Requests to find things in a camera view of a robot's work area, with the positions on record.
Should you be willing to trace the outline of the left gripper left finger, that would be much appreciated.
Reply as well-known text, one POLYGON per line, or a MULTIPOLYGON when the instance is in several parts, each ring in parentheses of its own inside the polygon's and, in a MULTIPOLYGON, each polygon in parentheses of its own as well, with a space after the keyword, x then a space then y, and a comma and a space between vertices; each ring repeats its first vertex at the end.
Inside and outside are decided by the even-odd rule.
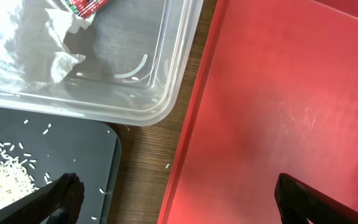
POLYGON ((0 224, 76 224, 85 197, 85 186, 75 173, 65 173, 24 198, 0 209, 0 224))

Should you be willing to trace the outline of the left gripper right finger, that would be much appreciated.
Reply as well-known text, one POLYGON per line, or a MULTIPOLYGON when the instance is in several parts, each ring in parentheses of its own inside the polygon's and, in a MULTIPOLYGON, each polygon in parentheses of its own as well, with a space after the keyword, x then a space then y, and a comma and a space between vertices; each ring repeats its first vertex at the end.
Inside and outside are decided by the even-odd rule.
POLYGON ((358 212, 286 173, 274 191, 282 224, 358 224, 358 212))

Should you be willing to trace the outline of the rice food scraps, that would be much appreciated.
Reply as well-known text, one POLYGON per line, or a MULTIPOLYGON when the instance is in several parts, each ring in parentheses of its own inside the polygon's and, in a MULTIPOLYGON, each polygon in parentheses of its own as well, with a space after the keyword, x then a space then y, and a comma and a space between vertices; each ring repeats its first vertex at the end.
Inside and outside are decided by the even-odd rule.
POLYGON ((24 164, 18 159, 9 158, 6 162, 0 162, 0 208, 18 201, 40 188, 42 187, 35 186, 35 182, 30 178, 24 164))

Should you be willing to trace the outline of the white napkin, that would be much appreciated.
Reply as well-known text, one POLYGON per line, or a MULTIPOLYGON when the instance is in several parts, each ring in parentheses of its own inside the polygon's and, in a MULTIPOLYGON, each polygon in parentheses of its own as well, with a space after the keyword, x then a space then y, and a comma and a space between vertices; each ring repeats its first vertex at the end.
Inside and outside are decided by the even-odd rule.
POLYGON ((65 45, 67 34, 88 28, 66 1, 0 1, 0 90, 33 90, 61 82, 85 60, 65 45))

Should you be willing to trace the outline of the red ketchup packet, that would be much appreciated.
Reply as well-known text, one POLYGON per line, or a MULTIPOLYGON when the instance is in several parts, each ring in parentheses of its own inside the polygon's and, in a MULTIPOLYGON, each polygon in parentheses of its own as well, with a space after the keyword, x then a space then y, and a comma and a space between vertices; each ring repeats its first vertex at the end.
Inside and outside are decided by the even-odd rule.
POLYGON ((77 16, 87 19, 101 9, 109 0, 63 0, 77 16))

